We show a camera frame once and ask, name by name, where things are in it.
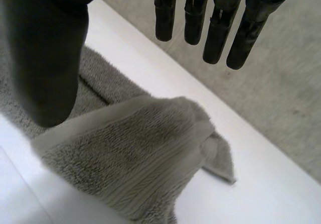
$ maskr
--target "gray carpet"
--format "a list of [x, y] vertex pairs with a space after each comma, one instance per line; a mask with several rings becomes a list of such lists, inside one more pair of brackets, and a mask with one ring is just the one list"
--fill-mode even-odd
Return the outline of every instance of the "gray carpet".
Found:
[[153, 0], [104, 1], [321, 182], [321, 0], [287, 0], [239, 71], [229, 70], [225, 59], [244, 0], [216, 66], [202, 61], [212, 0], [198, 46], [184, 42], [185, 0], [177, 0], [174, 37], [167, 43], [154, 37]]

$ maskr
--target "terry cloth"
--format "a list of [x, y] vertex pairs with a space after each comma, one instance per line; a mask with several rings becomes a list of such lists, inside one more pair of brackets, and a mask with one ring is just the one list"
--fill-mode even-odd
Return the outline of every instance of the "terry cloth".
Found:
[[152, 97], [88, 48], [73, 113], [49, 130], [29, 120], [0, 79], [1, 111], [36, 137], [43, 162], [131, 221], [176, 223], [175, 200], [202, 167], [234, 182], [229, 145], [203, 109]]

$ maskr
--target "towel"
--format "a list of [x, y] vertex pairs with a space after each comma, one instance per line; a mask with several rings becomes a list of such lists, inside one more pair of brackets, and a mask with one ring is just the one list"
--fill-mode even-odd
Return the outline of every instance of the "towel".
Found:
[[229, 145], [197, 103], [152, 97], [86, 47], [79, 77], [71, 116], [49, 130], [24, 115], [0, 77], [1, 112], [77, 189], [133, 222], [176, 223], [175, 200], [200, 168], [235, 181]]

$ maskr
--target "black object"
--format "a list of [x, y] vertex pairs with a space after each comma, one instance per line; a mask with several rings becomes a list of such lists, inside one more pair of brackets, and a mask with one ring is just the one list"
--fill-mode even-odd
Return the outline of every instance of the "black object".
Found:
[[70, 114], [77, 95], [87, 4], [69, 0], [2, 0], [13, 92], [38, 125]]
[[214, 0], [215, 7], [203, 52], [203, 60], [216, 64], [221, 57], [227, 36], [241, 0]]
[[276, 11], [284, 1], [265, 3], [258, 0], [246, 0], [245, 12], [226, 60], [229, 68], [238, 70], [244, 65], [269, 15]]
[[154, 0], [156, 38], [166, 42], [172, 38], [175, 19], [176, 0]]
[[197, 45], [201, 39], [207, 0], [186, 0], [184, 39]]

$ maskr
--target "white table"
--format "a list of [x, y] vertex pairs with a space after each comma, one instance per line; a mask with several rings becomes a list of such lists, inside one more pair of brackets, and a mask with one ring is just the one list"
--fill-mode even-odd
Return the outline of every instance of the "white table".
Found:
[[[155, 96], [200, 103], [230, 142], [238, 181], [200, 170], [179, 197], [179, 223], [321, 223], [321, 186], [102, 0], [86, 44]], [[0, 223], [126, 223], [44, 168], [0, 116]]]

